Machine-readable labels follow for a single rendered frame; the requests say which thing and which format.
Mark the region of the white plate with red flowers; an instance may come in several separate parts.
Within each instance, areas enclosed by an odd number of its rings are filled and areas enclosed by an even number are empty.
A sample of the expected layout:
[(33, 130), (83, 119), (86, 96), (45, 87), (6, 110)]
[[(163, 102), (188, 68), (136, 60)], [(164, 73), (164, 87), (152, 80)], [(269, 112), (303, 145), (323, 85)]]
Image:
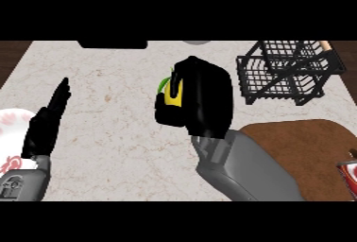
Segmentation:
[(36, 169), (37, 163), (21, 157), (30, 120), (36, 116), (24, 109), (0, 110), (0, 178), (14, 169)]

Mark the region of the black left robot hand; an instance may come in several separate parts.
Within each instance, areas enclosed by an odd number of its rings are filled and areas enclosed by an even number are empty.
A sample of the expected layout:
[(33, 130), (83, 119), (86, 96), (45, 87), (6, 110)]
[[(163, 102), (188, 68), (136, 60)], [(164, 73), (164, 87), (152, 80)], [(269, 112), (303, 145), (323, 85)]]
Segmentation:
[(56, 145), (61, 120), (70, 97), (68, 78), (64, 78), (52, 95), (49, 105), (40, 108), (37, 115), (30, 120), (21, 152), (24, 159), (31, 159), (39, 155), (51, 155)]

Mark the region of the brown wooden cutting board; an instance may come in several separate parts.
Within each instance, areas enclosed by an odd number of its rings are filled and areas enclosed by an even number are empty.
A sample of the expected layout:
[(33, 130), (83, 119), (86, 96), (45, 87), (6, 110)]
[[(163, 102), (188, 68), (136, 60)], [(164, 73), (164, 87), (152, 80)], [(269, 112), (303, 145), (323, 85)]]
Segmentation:
[(354, 160), (357, 135), (325, 119), (257, 123), (241, 132), (292, 175), (309, 201), (353, 200), (337, 164)]

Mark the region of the yellow lemon with green leaf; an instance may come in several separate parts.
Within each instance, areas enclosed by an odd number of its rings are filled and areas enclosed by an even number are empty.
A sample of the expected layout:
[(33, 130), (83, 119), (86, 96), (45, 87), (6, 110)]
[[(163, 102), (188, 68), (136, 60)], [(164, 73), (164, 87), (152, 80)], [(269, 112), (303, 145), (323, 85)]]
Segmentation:
[(183, 106), (183, 79), (174, 69), (158, 86), (155, 108), (160, 109), (163, 106)]

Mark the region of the red can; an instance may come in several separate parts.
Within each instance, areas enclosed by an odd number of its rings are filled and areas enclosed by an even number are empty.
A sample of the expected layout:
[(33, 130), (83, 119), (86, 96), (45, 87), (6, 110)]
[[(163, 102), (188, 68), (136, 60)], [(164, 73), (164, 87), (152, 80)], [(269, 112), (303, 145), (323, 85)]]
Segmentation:
[(351, 196), (357, 200), (357, 161), (343, 162), (337, 167), (344, 177), (346, 186)]

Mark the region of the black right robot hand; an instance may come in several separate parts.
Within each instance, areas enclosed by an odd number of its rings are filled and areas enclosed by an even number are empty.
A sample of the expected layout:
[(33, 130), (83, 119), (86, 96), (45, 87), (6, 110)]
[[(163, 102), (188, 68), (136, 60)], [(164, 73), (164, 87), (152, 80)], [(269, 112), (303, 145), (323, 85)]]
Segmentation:
[(233, 119), (233, 86), (228, 71), (197, 56), (173, 68), (183, 79), (183, 106), (155, 108), (163, 125), (186, 127), (191, 136), (223, 139)]

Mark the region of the black appliance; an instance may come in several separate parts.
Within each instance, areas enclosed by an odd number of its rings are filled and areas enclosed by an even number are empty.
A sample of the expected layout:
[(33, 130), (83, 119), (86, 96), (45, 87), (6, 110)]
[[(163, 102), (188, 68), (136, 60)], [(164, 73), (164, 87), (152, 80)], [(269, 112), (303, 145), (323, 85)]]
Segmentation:
[(80, 41), (83, 48), (96, 49), (145, 49), (148, 41)]

